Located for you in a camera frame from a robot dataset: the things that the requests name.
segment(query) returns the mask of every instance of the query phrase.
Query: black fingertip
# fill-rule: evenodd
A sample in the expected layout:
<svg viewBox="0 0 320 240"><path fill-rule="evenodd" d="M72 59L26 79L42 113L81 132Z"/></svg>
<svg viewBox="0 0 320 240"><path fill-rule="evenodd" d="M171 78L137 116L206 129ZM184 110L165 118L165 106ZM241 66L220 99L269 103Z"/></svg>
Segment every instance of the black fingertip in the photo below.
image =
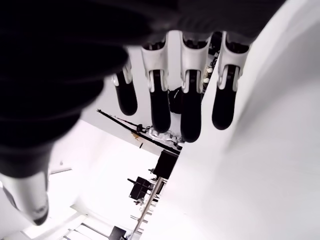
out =
<svg viewBox="0 0 320 240"><path fill-rule="evenodd" d="M171 125L168 91L156 89L150 93L152 126L158 133L165 133Z"/></svg>
<svg viewBox="0 0 320 240"><path fill-rule="evenodd" d="M223 90L218 87L216 88L212 111L212 123L218 130L227 129L234 119L237 92L226 88Z"/></svg>
<svg viewBox="0 0 320 240"><path fill-rule="evenodd" d="M116 74L119 86L116 86L118 103L123 114L131 116L137 112L138 102L134 82L126 83L123 72Z"/></svg>
<svg viewBox="0 0 320 240"><path fill-rule="evenodd" d="M195 142L201 133L201 94L196 89L182 94L181 136L185 142Z"/></svg>

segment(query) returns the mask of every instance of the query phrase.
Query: white wall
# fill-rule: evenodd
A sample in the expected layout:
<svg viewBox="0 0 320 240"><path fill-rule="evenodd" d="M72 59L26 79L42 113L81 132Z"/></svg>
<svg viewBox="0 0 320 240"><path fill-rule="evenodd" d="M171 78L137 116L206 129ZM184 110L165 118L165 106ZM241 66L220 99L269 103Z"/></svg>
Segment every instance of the white wall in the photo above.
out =
<svg viewBox="0 0 320 240"><path fill-rule="evenodd" d="M206 131L183 148L141 240L320 238L319 12L317 0L290 0L271 20L225 131L211 123L211 82Z"/></svg>
<svg viewBox="0 0 320 240"><path fill-rule="evenodd" d="M130 215L139 217L139 206L129 198L133 184L127 179L136 180L138 176L153 178L154 175L148 169L156 166L158 158L157 155L114 137L105 145L98 164L83 186L75 204L76 209L85 212L87 208L113 225L133 229L136 221Z"/></svg>

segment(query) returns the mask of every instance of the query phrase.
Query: robotic hand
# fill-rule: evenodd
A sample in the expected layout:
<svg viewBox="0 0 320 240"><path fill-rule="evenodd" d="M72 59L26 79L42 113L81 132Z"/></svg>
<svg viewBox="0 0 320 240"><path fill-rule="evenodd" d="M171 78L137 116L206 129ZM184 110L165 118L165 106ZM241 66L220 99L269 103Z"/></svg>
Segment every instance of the robotic hand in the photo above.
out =
<svg viewBox="0 0 320 240"><path fill-rule="evenodd" d="M52 147L100 94L105 76L115 74L121 110L136 112L131 64L122 46L143 46L152 124L165 132L171 122L166 34L182 32L181 132L194 142L201 130L210 36L224 32L212 122L226 129L250 45L284 1L1 1L0 180L12 205L36 225L46 220Z"/></svg>

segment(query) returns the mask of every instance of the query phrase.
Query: silver metal rod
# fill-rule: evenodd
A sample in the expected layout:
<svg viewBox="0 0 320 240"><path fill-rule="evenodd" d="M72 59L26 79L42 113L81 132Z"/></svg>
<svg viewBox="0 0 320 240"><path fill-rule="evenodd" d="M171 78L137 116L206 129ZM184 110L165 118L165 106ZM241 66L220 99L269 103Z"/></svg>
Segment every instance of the silver metal rod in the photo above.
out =
<svg viewBox="0 0 320 240"><path fill-rule="evenodd" d="M158 192L163 180L164 179L162 177L159 177L159 179L157 180L156 185L152 189L150 197L149 197L148 201L145 204L145 207L144 207L144 209L142 211L141 217L139 218L139 220L138 220L138 222L137 222L137 224L136 224L136 226L135 226L135 228L134 228L134 230L133 230L133 232L132 232L132 234L130 236L130 239L132 239L134 234L139 231L140 226L141 226L142 222L144 221L144 218L147 215L149 207L150 207L153 199L155 198L155 196L156 196L156 194L157 194L157 192Z"/></svg>

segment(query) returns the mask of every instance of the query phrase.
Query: cable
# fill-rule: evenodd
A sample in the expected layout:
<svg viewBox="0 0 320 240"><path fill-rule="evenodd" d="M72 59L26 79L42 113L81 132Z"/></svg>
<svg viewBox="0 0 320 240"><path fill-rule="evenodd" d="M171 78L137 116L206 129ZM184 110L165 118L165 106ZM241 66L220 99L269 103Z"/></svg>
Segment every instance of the cable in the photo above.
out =
<svg viewBox="0 0 320 240"><path fill-rule="evenodd" d="M122 122L119 122L118 120L114 119L112 116L110 116L109 114L103 112L101 109L97 109L96 111L98 113L102 114L103 116L107 117L108 119L114 121L115 123L119 124L120 126L124 127L125 129L129 130L130 132L138 135L139 137L141 137L141 138L143 138L145 140L148 140L149 142L151 142L151 143L153 143L153 144L155 144L155 145L157 145L157 146L159 146L159 147L161 147L163 149L166 149L166 150L168 150L168 151L170 151L170 152L172 152L174 154L177 154L177 155L180 154L180 151L178 151L178 150L176 150L176 149L174 149L172 147L169 147L167 145L164 145L164 144L162 144L160 142L154 141L154 140L152 140L151 138L149 138L149 137L147 137L145 135L142 135L141 133L137 132L136 130L134 130L134 129L128 127L127 125L123 124Z"/></svg>

